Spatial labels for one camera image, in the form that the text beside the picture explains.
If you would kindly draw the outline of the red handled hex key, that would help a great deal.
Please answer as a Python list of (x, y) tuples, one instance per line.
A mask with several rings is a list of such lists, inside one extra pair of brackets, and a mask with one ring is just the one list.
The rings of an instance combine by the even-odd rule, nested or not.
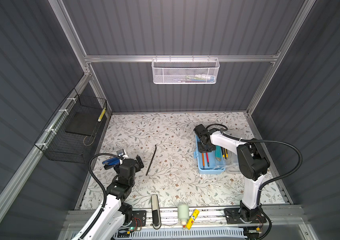
[(208, 153), (205, 153), (205, 155), (206, 155), (207, 166), (210, 167), (209, 155)]

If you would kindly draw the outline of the teal handled tool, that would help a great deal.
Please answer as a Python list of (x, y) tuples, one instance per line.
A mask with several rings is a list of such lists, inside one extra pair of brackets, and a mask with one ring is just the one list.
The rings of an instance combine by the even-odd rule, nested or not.
[(219, 146), (216, 146), (216, 149), (215, 149), (215, 158), (219, 162), (222, 160), (222, 151), (221, 151), (221, 147), (219, 147)]

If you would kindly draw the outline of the orange handled hex key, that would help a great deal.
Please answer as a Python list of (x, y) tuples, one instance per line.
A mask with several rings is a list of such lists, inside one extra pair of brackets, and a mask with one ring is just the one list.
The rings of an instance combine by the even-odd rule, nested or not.
[(204, 170), (206, 167), (205, 153), (201, 153), (201, 156), (202, 156), (202, 169)]

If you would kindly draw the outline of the light blue plastic tool box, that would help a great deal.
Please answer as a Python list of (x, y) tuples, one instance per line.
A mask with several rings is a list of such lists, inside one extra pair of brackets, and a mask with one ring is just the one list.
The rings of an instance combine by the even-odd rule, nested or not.
[(198, 162), (198, 171), (201, 175), (219, 175), (223, 172), (240, 174), (237, 147), (244, 142), (232, 140), (221, 133), (213, 134), (213, 143), (203, 144), (198, 136), (194, 158)]

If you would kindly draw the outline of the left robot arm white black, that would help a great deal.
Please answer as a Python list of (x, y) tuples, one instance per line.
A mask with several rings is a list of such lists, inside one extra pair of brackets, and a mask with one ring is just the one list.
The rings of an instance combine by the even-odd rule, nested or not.
[[(117, 158), (120, 163), (114, 166), (117, 175), (107, 187), (101, 183), (92, 169), (93, 161), (101, 156)], [(73, 237), (74, 240), (111, 240), (121, 227), (130, 224), (133, 210), (125, 200), (135, 185), (136, 173), (142, 168), (144, 168), (144, 163), (140, 156), (131, 159), (110, 153), (100, 153), (89, 160), (89, 174), (100, 186), (103, 200), (79, 233)]]

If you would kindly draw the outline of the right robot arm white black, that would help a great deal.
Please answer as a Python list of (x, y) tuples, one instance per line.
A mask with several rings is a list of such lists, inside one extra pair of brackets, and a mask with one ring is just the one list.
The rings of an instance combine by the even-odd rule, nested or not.
[[(295, 173), (303, 163), (302, 153), (297, 147), (286, 142), (258, 139), (246, 140), (234, 137), (226, 132), (227, 128), (224, 125), (221, 126), (221, 129), (213, 128), (209, 130), (200, 124), (194, 128), (194, 133), (201, 141), (203, 152), (212, 152), (218, 146), (237, 155), (240, 172), (245, 177), (244, 195), (240, 201), (240, 209), (237, 215), (242, 222), (251, 223), (256, 217), (265, 216), (260, 203), (262, 189), (270, 183)], [(263, 143), (280, 144), (291, 148), (297, 153), (298, 163), (288, 173), (264, 182), (264, 176), (270, 167), (270, 160), (262, 146)]]

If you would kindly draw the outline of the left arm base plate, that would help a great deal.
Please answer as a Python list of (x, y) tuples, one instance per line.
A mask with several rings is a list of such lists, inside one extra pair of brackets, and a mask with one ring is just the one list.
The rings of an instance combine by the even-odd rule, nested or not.
[(133, 211), (131, 220), (127, 221), (123, 227), (144, 227), (147, 220), (147, 211)]

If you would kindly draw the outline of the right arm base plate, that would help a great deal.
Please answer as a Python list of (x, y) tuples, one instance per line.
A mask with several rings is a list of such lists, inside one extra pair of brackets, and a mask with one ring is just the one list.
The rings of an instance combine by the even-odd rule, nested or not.
[(225, 208), (224, 215), (228, 224), (261, 224), (267, 222), (259, 208), (248, 210), (245, 207)]

